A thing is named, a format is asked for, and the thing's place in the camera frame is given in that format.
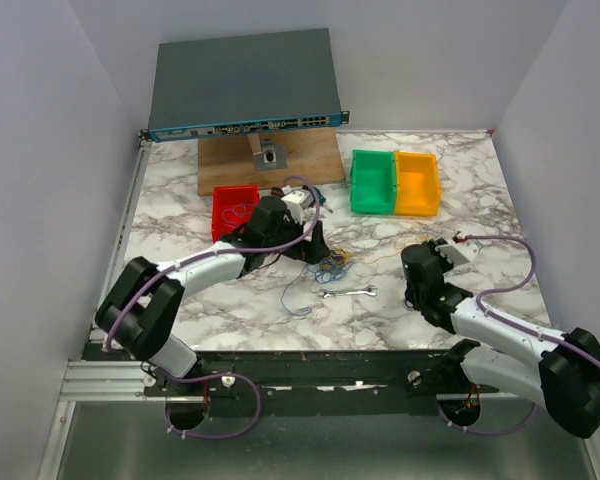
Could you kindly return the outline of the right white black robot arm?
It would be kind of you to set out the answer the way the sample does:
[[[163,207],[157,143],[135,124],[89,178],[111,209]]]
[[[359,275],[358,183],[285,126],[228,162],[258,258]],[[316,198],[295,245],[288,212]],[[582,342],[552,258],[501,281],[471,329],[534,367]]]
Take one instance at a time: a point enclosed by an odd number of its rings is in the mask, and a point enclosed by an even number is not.
[[[478,254],[477,236],[429,240],[400,254],[405,305],[430,325],[463,336],[469,348],[444,362],[449,390],[490,386],[544,409],[566,432],[589,438],[600,427],[600,342],[589,331],[541,327],[485,303],[446,281],[455,267]]]

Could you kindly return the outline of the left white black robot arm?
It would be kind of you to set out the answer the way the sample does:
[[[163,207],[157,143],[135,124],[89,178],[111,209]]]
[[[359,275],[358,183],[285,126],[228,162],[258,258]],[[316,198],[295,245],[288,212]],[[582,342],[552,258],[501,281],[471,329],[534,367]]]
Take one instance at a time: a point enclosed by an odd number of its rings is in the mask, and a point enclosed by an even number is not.
[[[305,223],[304,210],[292,194],[264,196],[247,221],[191,257],[162,264],[142,256],[129,261],[95,314],[95,324],[106,333],[105,347],[117,342],[135,359],[167,372],[177,393],[194,393],[202,380],[198,356],[172,332],[181,303],[261,268],[273,254],[307,265],[328,257],[319,215]]]

